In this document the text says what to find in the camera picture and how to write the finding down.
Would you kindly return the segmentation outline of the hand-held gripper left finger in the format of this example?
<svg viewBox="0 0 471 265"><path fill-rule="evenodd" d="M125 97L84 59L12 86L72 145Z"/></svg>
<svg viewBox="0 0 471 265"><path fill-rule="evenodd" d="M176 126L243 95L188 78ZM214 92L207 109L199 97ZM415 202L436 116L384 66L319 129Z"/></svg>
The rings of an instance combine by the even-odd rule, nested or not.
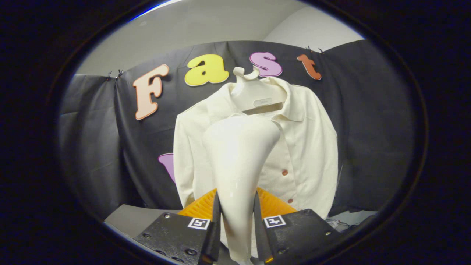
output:
<svg viewBox="0 0 471 265"><path fill-rule="evenodd" d="M212 265L219 258L221 211L213 189L178 213L163 212L134 240L173 265Z"/></svg>

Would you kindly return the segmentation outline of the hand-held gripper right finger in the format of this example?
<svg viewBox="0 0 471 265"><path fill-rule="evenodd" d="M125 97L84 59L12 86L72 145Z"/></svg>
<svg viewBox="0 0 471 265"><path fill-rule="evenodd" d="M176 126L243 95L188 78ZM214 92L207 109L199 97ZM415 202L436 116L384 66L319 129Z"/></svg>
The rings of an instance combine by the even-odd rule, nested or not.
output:
<svg viewBox="0 0 471 265"><path fill-rule="evenodd" d="M340 239L340 232L313 210L296 210L262 188L254 198L254 221L258 257L266 264L317 259Z"/></svg>

